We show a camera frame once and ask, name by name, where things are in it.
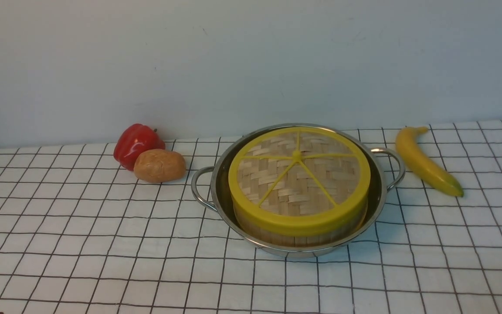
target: red bell pepper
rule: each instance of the red bell pepper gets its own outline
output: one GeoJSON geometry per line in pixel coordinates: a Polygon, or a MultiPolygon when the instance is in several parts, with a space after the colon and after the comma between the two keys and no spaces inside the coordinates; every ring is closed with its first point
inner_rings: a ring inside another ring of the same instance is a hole
{"type": "Polygon", "coordinates": [[[133,171],[137,157],[150,149],[165,149],[166,144],[160,139],[156,130],[136,123],[126,129],[119,138],[113,157],[129,171],[133,171]]]}

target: metal handle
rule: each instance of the metal handle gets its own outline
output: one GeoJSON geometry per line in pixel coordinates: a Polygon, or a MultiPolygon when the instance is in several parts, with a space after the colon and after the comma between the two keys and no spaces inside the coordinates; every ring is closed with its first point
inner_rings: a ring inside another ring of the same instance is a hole
{"type": "Polygon", "coordinates": [[[195,172],[195,174],[193,175],[193,179],[191,179],[191,192],[193,193],[193,196],[199,202],[199,204],[201,204],[204,207],[207,207],[207,208],[212,209],[213,211],[217,212],[218,210],[216,209],[216,207],[214,206],[214,204],[211,203],[211,202],[209,202],[209,201],[207,201],[204,197],[202,197],[199,194],[199,191],[197,190],[197,180],[199,179],[199,177],[202,176],[205,173],[209,173],[209,172],[212,172],[212,171],[214,171],[214,167],[204,167],[204,168],[201,168],[201,169],[197,170],[197,172],[195,172]]]}
{"type": "Polygon", "coordinates": [[[396,151],[394,151],[392,149],[374,148],[374,149],[371,149],[371,152],[373,154],[388,155],[388,156],[394,158],[398,162],[398,177],[396,177],[396,179],[394,179],[394,181],[392,181],[389,185],[387,185],[387,191],[390,191],[391,189],[396,187],[396,185],[398,183],[400,183],[400,181],[402,181],[402,179],[404,179],[404,175],[406,174],[406,165],[404,165],[404,161],[402,161],[402,158],[400,158],[400,156],[396,153],[396,151]]]}

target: bamboo steamer base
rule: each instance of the bamboo steamer base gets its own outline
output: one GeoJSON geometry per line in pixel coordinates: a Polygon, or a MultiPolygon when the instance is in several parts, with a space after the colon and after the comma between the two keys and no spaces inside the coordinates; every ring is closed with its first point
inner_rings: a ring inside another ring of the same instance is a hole
{"type": "Polygon", "coordinates": [[[342,225],[340,228],[333,230],[332,232],[328,232],[326,234],[320,234],[316,236],[303,236],[303,237],[279,235],[271,231],[261,229],[260,227],[257,227],[257,225],[251,223],[243,216],[241,216],[237,208],[235,208],[234,212],[235,212],[235,217],[239,222],[239,225],[249,235],[270,244],[281,245],[281,246],[293,246],[296,248],[300,248],[306,246],[316,246],[316,245],[331,243],[333,241],[342,239],[343,237],[352,234],[357,230],[359,226],[361,226],[361,223],[365,218],[365,214],[367,213],[367,204],[365,204],[365,207],[361,211],[360,215],[355,216],[353,219],[342,225]]]}

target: stainless steel pot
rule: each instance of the stainless steel pot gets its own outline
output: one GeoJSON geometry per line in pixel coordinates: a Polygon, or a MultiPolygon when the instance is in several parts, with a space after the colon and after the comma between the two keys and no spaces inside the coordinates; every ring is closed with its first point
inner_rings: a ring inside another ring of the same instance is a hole
{"type": "Polygon", "coordinates": [[[275,254],[278,256],[283,256],[286,258],[311,258],[323,254],[327,254],[334,249],[336,249],[340,245],[345,245],[348,244],[351,240],[353,240],[355,237],[359,236],[362,234],[369,226],[375,222],[375,219],[379,216],[381,213],[381,210],[383,209],[383,205],[385,202],[385,199],[387,198],[387,192],[394,187],[402,179],[404,178],[404,174],[406,173],[406,168],[404,166],[404,163],[402,162],[402,159],[398,156],[397,153],[394,151],[387,149],[387,148],[374,148],[374,149],[368,149],[363,145],[360,141],[355,139],[354,137],[351,137],[350,135],[347,135],[346,133],[342,133],[337,130],[333,130],[324,126],[319,126],[319,125],[312,125],[312,124],[281,124],[281,125],[275,125],[275,126],[270,126],[270,127],[265,127],[263,129],[259,129],[253,133],[249,133],[239,139],[237,142],[233,143],[220,157],[220,159],[217,161],[217,164],[213,167],[204,167],[202,169],[199,169],[194,175],[193,179],[191,180],[191,191],[193,193],[193,196],[195,199],[203,206],[205,206],[208,209],[212,209],[213,211],[217,211],[218,214],[222,217],[222,219],[228,224],[230,228],[232,228],[235,232],[237,232],[239,235],[241,235],[243,238],[251,241],[253,244],[257,245],[259,248],[262,248],[263,250],[275,254]],[[247,232],[245,232],[243,229],[240,228],[239,223],[237,222],[237,219],[235,218],[234,214],[234,207],[233,203],[231,200],[231,193],[230,189],[228,186],[227,182],[227,173],[230,168],[230,164],[232,159],[234,158],[235,154],[249,141],[251,141],[253,138],[258,137],[262,134],[271,132],[273,130],[277,129],[283,129],[286,127],[295,127],[295,126],[303,126],[303,127],[315,127],[319,129],[324,129],[327,131],[331,131],[334,133],[338,133],[339,135],[346,137],[350,141],[353,141],[360,149],[364,152],[365,156],[367,157],[369,161],[369,165],[371,167],[371,181],[370,181],[370,186],[369,186],[369,193],[368,193],[368,209],[367,209],[367,214],[365,216],[364,222],[361,225],[361,227],[354,232],[353,234],[344,237],[342,239],[335,240],[331,243],[325,244],[325,245],[319,245],[319,246],[311,246],[311,247],[305,247],[305,248],[295,248],[291,246],[280,246],[280,245],[273,245],[269,244],[267,242],[261,241],[251,235],[249,235],[247,232]],[[384,177],[384,172],[381,169],[380,165],[377,162],[377,159],[375,158],[375,154],[386,154],[389,155],[390,157],[396,159],[399,165],[399,172],[398,176],[394,181],[392,181],[389,185],[386,184],[385,182],[385,177],[384,177]],[[199,194],[199,191],[197,191],[197,180],[201,175],[204,173],[209,173],[212,172],[212,178],[210,182],[210,194],[213,199],[212,202],[207,201],[203,196],[199,194]]]}

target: grid tablecloth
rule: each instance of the grid tablecloth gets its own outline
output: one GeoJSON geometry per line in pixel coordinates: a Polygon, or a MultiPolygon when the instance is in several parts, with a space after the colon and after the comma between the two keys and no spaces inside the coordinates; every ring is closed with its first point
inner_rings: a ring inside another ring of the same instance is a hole
{"type": "MultiPolygon", "coordinates": [[[[345,132],[393,149],[398,129],[345,132]]],[[[256,249],[191,195],[238,138],[168,143],[189,171],[162,185],[120,169],[113,143],[0,149],[0,312],[502,314],[502,121],[420,137],[463,198],[407,173],[364,234],[306,260],[256,249]]]]}

